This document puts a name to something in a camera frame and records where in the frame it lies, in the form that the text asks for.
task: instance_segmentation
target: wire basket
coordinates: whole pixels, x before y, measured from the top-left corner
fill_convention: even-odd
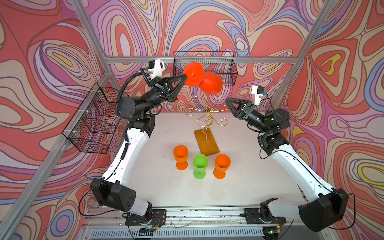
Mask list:
[[[173,76],[182,75],[184,68],[193,62],[200,63],[204,72],[213,72],[223,79],[224,86],[234,86],[237,68],[233,51],[175,51]]]
[[[120,122],[120,118],[115,114],[118,92],[114,88],[99,87],[80,120],[67,136],[80,152],[108,152]]]

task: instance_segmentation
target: metal bracket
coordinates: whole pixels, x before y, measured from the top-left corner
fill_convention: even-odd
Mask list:
[[[134,214],[132,215],[127,215],[127,218],[125,220],[125,225],[126,226],[149,226],[149,225],[152,225],[152,226],[158,226],[158,225],[165,225],[166,223],[166,218],[167,218],[167,210],[166,209],[152,209],[152,219],[145,225],[142,225],[138,220],[137,218],[135,217]]]
[[[247,224],[265,224],[260,220],[260,214],[258,213],[260,208],[244,209],[244,214],[240,214],[241,217],[245,217]],[[284,217],[277,217],[271,223],[285,224],[287,223]]]

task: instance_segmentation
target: orange cup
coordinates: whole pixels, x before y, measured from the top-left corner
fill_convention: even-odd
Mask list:
[[[230,165],[231,165],[231,159],[227,155],[225,154],[217,155],[217,157],[215,158],[215,170],[214,170],[215,178],[223,179],[225,177],[225,171],[228,170]]]
[[[188,167],[188,148],[183,145],[179,145],[173,149],[173,155],[177,161],[176,167],[178,170],[185,170]]]

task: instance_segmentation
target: cable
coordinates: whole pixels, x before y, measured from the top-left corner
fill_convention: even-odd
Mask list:
[[[268,99],[271,99],[272,97],[269,97],[269,98],[263,98],[261,101],[260,101],[260,105],[263,104],[263,101],[264,100],[268,100]]]
[[[103,180],[101,183],[99,183],[98,185],[94,186],[93,188],[91,188],[90,190],[88,190],[80,199],[79,201],[79,205],[78,205],[78,209],[79,209],[79,213],[84,216],[84,217],[94,217],[94,216],[98,216],[98,215],[101,215],[101,214],[105,214],[107,212],[112,212],[112,211],[117,211],[117,209],[113,209],[113,210],[109,210],[109,211],[106,211],[106,212],[103,212],[103,213],[100,213],[100,214],[94,214],[94,215],[86,215],[86,214],[83,214],[80,210],[80,203],[81,201],[83,200],[83,198],[90,192],[92,191],[93,189],[99,187],[101,184],[105,183],[110,177],[112,177],[112,175],[116,172],[117,168],[119,167],[120,163],[121,163],[121,160],[124,159],[125,157],[125,154],[127,153],[127,150],[128,150],[128,146],[130,145],[129,143],[129,138],[128,138],[128,135],[126,134],[126,131],[125,131],[125,134],[124,134],[124,137],[126,136],[126,140],[127,140],[127,143],[125,144],[124,146],[124,151],[123,153],[121,154],[121,157],[120,157],[120,161],[119,163],[117,164],[117,166],[115,167],[115,169],[113,170],[113,172],[109,175],[109,177],[107,177],[107,179]]]
[[[149,114],[150,115],[153,115],[153,116],[156,116],[156,115],[158,115],[159,113],[161,113],[161,110],[163,110],[163,105],[161,104],[161,109],[160,109],[160,111],[158,111],[157,113],[151,113],[151,112],[149,112]]]
[[[326,190],[328,190],[329,192],[332,192],[332,193],[334,193],[334,194],[337,194],[337,195],[340,195],[340,196],[349,196],[349,195],[353,195],[353,222],[352,222],[352,224],[349,226],[349,227],[345,227],[345,228],[332,228],[332,227],[328,227],[328,228],[331,228],[331,229],[334,229],[334,230],[346,230],[346,229],[349,229],[349,228],[351,228],[351,227],[353,227],[353,225],[355,224],[355,222],[356,222],[356,196],[355,196],[355,194],[354,193],[348,193],[348,194],[339,194],[339,193],[337,193],[337,192],[335,192],[335,191],[331,191],[331,190],[329,190],[328,188],[326,188],[324,185],[323,185],[323,183],[321,183],[312,173],[311,173],[311,171],[309,171],[309,169],[307,169],[306,167],[305,167],[305,165],[300,161],[300,160],[298,160],[297,159],[297,157],[295,157],[293,154],[291,154],[290,152],[287,152],[287,151],[285,151],[285,150],[276,150],[276,151],[274,151],[273,153],[271,153],[271,154],[269,154],[268,156],[266,156],[265,158],[262,158],[261,157],[261,152],[262,152],[262,149],[260,149],[260,153],[259,153],[259,157],[261,158],[261,159],[266,159],[267,157],[269,157],[269,156],[271,156],[272,154],[274,154],[275,152],[285,152],[285,153],[288,153],[289,155],[291,155],[294,159],[296,159],[299,163],[301,163],[301,165],[312,175],[312,177],[321,185],[321,187],[323,187],[324,189],[326,189]]]
[[[179,224],[180,221],[181,221],[181,220],[179,220],[176,224],[173,224],[173,222],[171,221],[171,224],[172,224],[172,225],[165,225],[165,226],[167,226],[167,227],[173,227],[173,228],[180,228],[180,227],[187,227],[187,226],[189,226],[189,225],[191,225],[192,223],[195,222],[195,220],[193,220],[193,221],[191,221],[190,223],[187,223],[187,224],[185,224],[185,225],[182,225],[182,226],[177,227],[176,225]]]
[[[274,108],[273,108],[273,106],[272,106],[272,100],[269,100],[269,101],[271,102],[271,105],[270,105],[270,106],[271,106],[271,108],[272,108],[272,111],[266,112],[265,115],[267,115],[268,113],[271,113],[271,112],[275,111]]]
[[[333,227],[328,227],[330,229],[333,229],[333,230],[346,230],[346,229],[349,229],[351,227],[353,227],[353,225],[355,225],[355,222],[356,222],[356,196],[354,193],[348,193],[348,194],[340,194],[340,193],[337,193],[335,191],[331,191],[329,190],[328,188],[324,187],[326,190],[330,191],[330,192],[333,192],[337,195],[340,195],[340,196],[349,196],[349,195],[353,195],[353,222],[352,224],[349,226],[349,227],[345,227],[345,228],[333,228]]]
[[[125,141],[129,142],[129,138],[128,138],[127,130],[128,130],[128,124],[127,124],[127,126],[125,126],[123,135],[124,135],[124,139],[125,139]]]
[[[117,209],[113,209],[113,210],[106,211],[106,212],[103,212],[103,213],[100,213],[100,214],[86,215],[86,214],[83,214],[83,213],[81,212],[81,210],[80,210],[80,203],[81,203],[81,201],[83,200],[83,198],[84,198],[84,197],[85,197],[91,190],[97,188],[98,186],[100,186],[101,184],[103,184],[104,182],[106,182],[110,177],[112,177],[112,175],[113,175],[113,174],[111,174],[109,177],[107,177],[107,179],[105,179],[104,181],[102,181],[102,182],[101,182],[100,184],[98,184],[97,186],[95,186],[95,187],[91,188],[90,190],[88,190],[88,192],[86,192],[86,193],[82,196],[82,198],[81,198],[80,201],[79,201],[79,205],[78,205],[79,213],[80,213],[82,216],[84,216],[84,217],[94,217],[94,216],[98,216],[98,215],[101,215],[101,214],[105,214],[105,213],[107,213],[107,212],[117,211]]]
[[[142,76],[142,73],[134,73],[131,76],[129,76],[129,78],[124,82],[123,86],[121,87],[121,89],[119,91],[119,94],[116,98],[116,104],[115,104],[115,113],[118,117],[120,117],[120,112],[119,112],[120,99],[121,99],[125,89],[127,88],[128,84],[132,81],[132,79],[134,79],[135,77],[138,77],[138,76]]]
[[[141,74],[142,74],[143,77],[144,77],[144,81],[147,83],[148,86],[151,87],[151,85],[149,84],[149,79],[147,78],[148,73],[144,72],[145,70],[146,70],[146,69],[141,68],[141,69],[140,69],[140,72],[141,72]]]
[[[300,162],[298,159],[297,159],[297,157],[295,157],[292,153],[290,153],[290,152],[287,152],[287,151],[285,151],[285,150],[276,150],[276,151],[274,151],[273,153],[271,153],[271,154],[269,154],[268,156],[266,156],[265,158],[262,158],[262,156],[261,156],[261,153],[262,153],[262,149],[260,148],[260,152],[259,152],[259,157],[261,158],[261,159],[266,159],[267,157],[270,157],[272,154],[274,154],[274,153],[276,153],[276,152],[285,152],[285,153],[288,153],[289,155],[291,155],[294,159],[296,159],[311,175],[312,175],[312,177],[320,184],[320,185],[323,185],[318,179],[317,179],[317,177],[315,177],[313,174],[312,174],[312,172],[311,171],[309,171],[309,169],[308,168],[306,168],[305,167],[305,165],[302,163],[302,162]]]
[[[131,237],[133,238],[133,240],[136,240],[136,238],[133,237],[131,230],[129,229],[129,224],[128,224],[128,231],[129,231],[129,234],[131,235]]]
[[[292,226],[294,220],[292,220],[291,224],[288,226],[287,230],[285,230],[285,233],[283,233],[277,240],[280,240],[289,230],[289,228]]]
[[[157,217],[159,221],[161,220],[161,224],[159,223],[159,227],[161,227],[164,223],[163,219],[160,216],[157,216],[157,215],[154,215],[154,216]]]
[[[250,123],[248,123],[247,124],[247,127],[250,129],[250,130],[252,130],[252,131],[254,131],[254,132],[258,132],[258,133],[261,133],[261,131],[258,131],[258,130],[255,130],[255,129],[252,129],[250,126],[252,126]]]

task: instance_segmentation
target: green goblet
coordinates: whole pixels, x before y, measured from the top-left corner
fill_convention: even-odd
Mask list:
[[[198,154],[193,158],[193,176],[197,179],[203,179],[205,177],[205,170],[208,166],[208,158],[204,154]]]

